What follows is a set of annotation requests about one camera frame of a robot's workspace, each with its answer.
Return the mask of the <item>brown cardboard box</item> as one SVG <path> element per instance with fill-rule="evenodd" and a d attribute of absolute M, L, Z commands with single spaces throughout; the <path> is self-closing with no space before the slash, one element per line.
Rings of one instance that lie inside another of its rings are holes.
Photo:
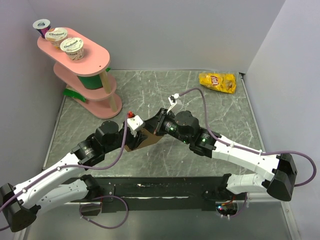
<path fill-rule="evenodd" d="M 150 133 L 147 129 L 143 128 L 138 131 L 136 137 L 127 137 L 124 149 L 131 152 L 137 149 L 142 149 L 158 143 L 163 136 L 157 136 Z"/>

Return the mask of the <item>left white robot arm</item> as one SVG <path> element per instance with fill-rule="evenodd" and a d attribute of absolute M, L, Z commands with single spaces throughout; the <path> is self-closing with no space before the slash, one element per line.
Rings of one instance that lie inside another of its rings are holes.
<path fill-rule="evenodd" d="M 125 147 L 137 148 L 145 140 L 145 122 L 137 116 L 124 121 L 122 129 L 114 121 L 105 121 L 94 133 L 81 141 L 60 161 L 22 183 L 6 183 L 0 188 L 0 211 L 13 233 L 31 225 L 40 213 L 74 200 L 94 201 L 99 188 L 90 177 L 76 180 L 71 186 L 62 184 L 86 170 L 96 170 L 105 155 Z"/>

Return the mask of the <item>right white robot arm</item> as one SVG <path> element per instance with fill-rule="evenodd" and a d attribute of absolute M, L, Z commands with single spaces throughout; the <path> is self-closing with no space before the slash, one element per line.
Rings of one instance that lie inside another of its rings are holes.
<path fill-rule="evenodd" d="M 201 127 L 188 110 L 173 114 L 161 108 L 146 120 L 145 128 L 156 136 L 174 137 L 199 156 L 224 160 L 250 170 L 251 174 L 226 174 L 227 180 L 218 187 L 223 199 L 242 193 L 267 193 L 284 202 L 292 199 L 298 171 L 289 153 L 266 155 L 253 148 L 245 150 L 245 146 Z"/>

